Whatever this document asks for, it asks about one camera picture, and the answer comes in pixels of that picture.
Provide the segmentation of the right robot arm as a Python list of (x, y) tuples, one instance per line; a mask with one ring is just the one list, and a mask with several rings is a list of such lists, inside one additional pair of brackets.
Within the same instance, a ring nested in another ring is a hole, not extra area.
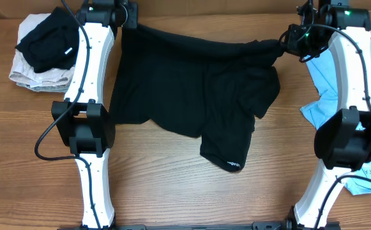
[(329, 211), (347, 180), (371, 161), (371, 20), (347, 1), (307, 1), (300, 24), (280, 37), (302, 63), (330, 51), (337, 76), (336, 113), (315, 134), (315, 172), (302, 198), (277, 229), (338, 229)]

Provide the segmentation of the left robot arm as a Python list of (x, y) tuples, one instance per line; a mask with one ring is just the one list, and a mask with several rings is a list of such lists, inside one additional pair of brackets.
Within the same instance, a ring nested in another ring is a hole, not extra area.
[(79, 44), (73, 77), (51, 113), (79, 170), (84, 203), (80, 229), (116, 229), (108, 175), (116, 129), (103, 104), (103, 85), (117, 30), (137, 27), (138, 4), (84, 1), (75, 19)]

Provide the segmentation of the black polo shirt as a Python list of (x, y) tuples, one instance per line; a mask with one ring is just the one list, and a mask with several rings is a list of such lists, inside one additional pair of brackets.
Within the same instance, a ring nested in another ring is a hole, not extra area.
[(109, 112), (116, 124), (152, 120), (201, 138), (200, 154), (229, 172), (246, 158), (255, 120), (280, 92), (277, 40), (223, 43), (159, 31), (124, 29)]

